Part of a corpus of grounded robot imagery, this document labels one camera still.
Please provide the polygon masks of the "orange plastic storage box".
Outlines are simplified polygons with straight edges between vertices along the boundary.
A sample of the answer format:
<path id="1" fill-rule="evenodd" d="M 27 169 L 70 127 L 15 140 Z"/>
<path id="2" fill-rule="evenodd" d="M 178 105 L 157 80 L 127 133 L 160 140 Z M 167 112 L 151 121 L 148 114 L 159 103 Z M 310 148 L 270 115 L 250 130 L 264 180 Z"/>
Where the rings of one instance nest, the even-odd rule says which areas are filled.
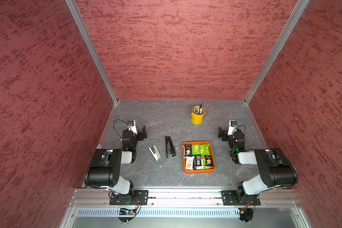
<path id="1" fill-rule="evenodd" d="M 216 169 L 211 144 L 207 141 L 184 142 L 183 166 L 186 174 L 212 173 Z"/>

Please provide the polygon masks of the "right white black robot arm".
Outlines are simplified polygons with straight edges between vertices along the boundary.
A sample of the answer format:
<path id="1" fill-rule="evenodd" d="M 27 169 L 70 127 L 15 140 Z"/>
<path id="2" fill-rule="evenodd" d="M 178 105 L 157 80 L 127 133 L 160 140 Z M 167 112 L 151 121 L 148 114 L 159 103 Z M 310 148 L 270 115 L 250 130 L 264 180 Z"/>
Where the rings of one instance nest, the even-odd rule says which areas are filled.
<path id="1" fill-rule="evenodd" d="M 228 143 L 230 158 L 238 165 L 256 165 L 259 174 L 240 182 L 227 199 L 243 204 L 257 200 L 257 196 L 270 189 L 288 187 L 298 183 L 296 168 L 279 149 L 245 149 L 245 134 L 237 126 L 228 130 L 218 128 L 218 138 Z"/>

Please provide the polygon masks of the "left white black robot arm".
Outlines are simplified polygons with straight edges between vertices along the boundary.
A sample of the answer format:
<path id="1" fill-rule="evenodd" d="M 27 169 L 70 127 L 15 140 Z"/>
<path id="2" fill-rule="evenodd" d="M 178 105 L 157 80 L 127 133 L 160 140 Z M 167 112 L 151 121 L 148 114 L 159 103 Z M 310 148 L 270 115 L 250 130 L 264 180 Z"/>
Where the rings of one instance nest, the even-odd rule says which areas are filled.
<path id="1" fill-rule="evenodd" d="M 120 175 L 120 169 L 122 164 L 135 162 L 137 143 L 145 138 L 145 126 L 137 134 L 125 130 L 121 149 L 96 149 L 85 174 L 85 185 L 94 189 L 109 189 L 112 193 L 127 198 L 133 197 L 134 185 Z"/>

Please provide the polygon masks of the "beige small stapler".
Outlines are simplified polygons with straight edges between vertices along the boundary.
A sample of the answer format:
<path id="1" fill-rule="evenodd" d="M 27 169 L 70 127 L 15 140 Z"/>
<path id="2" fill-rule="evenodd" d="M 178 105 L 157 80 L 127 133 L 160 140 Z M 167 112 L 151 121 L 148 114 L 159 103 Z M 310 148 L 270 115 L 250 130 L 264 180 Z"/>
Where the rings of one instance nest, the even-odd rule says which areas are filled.
<path id="1" fill-rule="evenodd" d="M 153 145 L 152 147 L 149 147 L 148 149 L 156 161 L 161 159 L 160 152 L 156 145 Z"/>

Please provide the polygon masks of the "yellow pen holder bucket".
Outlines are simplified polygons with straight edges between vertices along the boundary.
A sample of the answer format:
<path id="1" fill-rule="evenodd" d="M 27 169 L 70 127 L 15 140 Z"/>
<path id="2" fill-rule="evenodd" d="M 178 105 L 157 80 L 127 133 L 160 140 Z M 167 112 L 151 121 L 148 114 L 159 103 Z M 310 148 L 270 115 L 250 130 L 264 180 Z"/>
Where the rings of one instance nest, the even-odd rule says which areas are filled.
<path id="1" fill-rule="evenodd" d="M 195 114 L 191 113 L 191 121 L 195 125 L 199 125 L 199 124 L 203 123 L 204 115 L 205 115 L 205 112 L 202 115 L 195 115 Z"/>

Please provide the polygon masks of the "black cookie packet lower right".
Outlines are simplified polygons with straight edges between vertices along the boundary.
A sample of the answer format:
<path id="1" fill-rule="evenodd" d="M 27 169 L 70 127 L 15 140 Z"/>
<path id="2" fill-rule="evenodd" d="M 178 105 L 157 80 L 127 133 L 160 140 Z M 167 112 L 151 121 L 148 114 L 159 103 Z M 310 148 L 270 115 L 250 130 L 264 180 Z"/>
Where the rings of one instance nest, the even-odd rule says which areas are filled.
<path id="1" fill-rule="evenodd" d="M 204 158 L 204 168 L 205 169 L 212 169 L 214 167 L 212 156 L 206 155 Z"/>

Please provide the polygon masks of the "black cookie packet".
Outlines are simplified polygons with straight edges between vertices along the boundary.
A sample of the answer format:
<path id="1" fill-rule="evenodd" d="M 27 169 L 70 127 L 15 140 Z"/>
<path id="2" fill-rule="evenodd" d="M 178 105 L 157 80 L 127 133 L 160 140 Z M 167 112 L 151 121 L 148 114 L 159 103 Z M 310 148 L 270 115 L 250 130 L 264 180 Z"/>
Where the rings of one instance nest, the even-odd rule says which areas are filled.
<path id="1" fill-rule="evenodd" d="M 212 169 L 214 167 L 212 156 L 206 155 L 204 158 L 204 168 L 205 169 Z"/>
<path id="2" fill-rule="evenodd" d="M 194 169 L 200 169 L 202 167 L 202 161 L 201 161 L 201 156 L 200 155 L 195 155 L 194 156 Z"/>
<path id="3" fill-rule="evenodd" d="M 184 155 L 185 156 L 193 156 L 191 144 L 184 145 Z"/>

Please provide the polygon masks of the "black stapler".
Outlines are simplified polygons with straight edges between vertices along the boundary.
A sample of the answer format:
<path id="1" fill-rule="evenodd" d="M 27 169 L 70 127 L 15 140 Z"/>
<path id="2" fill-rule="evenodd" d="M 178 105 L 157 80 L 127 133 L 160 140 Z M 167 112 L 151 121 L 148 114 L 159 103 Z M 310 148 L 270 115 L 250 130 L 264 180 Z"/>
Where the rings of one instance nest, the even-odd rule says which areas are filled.
<path id="1" fill-rule="evenodd" d="M 176 151 L 170 136 L 165 137 L 166 157 L 175 157 Z"/>

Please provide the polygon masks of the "pens in bucket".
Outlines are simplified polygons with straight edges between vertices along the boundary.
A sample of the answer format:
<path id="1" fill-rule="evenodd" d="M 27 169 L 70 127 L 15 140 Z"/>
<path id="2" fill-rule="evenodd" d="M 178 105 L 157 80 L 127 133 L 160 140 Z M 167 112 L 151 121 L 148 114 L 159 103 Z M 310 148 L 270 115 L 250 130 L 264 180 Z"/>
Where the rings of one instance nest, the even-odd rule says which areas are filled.
<path id="1" fill-rule="evenodd" d="M 208 103 L 199 104 L 193 108 L 192 113 L 195 115 L 202 115 L 204 114 L 205 109 L 207 109 L 208 107 L 209 107 Z"/>

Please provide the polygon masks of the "black cookie packet upper left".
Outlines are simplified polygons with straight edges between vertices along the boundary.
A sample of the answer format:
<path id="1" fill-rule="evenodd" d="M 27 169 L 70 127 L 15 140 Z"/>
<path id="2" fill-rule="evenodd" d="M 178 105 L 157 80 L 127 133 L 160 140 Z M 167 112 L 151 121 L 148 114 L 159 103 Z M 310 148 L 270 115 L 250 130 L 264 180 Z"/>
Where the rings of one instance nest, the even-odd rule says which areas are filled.
<path id="1" fill-rule="evenodd" d="M 193 156 L 191 144 L 184 145 L 184 155 L 185 156 Z"/>

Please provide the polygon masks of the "black cookie packet centre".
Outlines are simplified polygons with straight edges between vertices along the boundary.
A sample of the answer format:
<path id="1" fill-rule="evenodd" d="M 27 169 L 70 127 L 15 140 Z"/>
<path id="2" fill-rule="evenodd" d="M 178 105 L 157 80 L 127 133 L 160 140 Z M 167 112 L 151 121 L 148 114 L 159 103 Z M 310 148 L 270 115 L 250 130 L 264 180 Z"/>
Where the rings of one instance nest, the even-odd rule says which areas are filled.
<path id="1" fill-rule="evenodd" d="M 200 169 L 202 167 L 202 161 L 201 161 L 201 156 L 200 155 L 195 155 L 194 156 L 194 169 Z"/>

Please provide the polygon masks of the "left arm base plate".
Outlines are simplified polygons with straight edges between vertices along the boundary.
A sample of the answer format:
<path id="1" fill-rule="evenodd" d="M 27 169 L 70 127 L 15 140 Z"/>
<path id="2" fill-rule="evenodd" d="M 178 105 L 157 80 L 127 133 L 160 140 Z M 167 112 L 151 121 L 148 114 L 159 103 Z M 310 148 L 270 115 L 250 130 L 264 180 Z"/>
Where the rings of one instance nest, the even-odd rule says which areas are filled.
<path id="1" fill-rule="evenodd" d="M 135 190 L 130 195 L 117 195 L 112 193 L 110 195 L 110 205 L 129 205 L 129 206 L 138 206 L 138 205 L 147 205 L 149 196 L 148 190 Z"/>

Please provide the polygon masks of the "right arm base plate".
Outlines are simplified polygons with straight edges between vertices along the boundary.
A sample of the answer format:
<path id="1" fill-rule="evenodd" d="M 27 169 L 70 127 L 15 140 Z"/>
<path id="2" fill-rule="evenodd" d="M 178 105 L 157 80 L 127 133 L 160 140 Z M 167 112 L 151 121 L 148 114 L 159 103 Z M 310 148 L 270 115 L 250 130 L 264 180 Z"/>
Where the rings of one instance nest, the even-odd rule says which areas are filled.
<path id="1" fill-rule="evenodd" d="M 221 191 L 221 199 L 224 206 L 260 206 L 259 195 L 247 195 L 240 190 Z"/>

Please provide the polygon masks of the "aluminium frame rail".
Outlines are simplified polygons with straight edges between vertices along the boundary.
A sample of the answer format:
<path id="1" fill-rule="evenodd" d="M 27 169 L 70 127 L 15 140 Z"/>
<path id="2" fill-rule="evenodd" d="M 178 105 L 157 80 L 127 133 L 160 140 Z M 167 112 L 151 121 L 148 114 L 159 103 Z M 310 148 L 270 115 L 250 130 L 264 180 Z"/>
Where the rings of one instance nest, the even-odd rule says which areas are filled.
<path id="1" fill-rule="evenodd" d="M 243 208 L 246 203 L 237 205 L 233 199 L 228 205 L 222 191 L 232 191 L 234 187 L 138 187 L 135 193 L 140 196 L 146 208 Z M 114 197 L 104 189 L 75 189 L 69 207 L 111 207 L 109 201 Z M 260 194 L 259 203 L 249 203 L 257 208 L 302 208 L 302 204 L 293 189 L 272 189 Z"/>

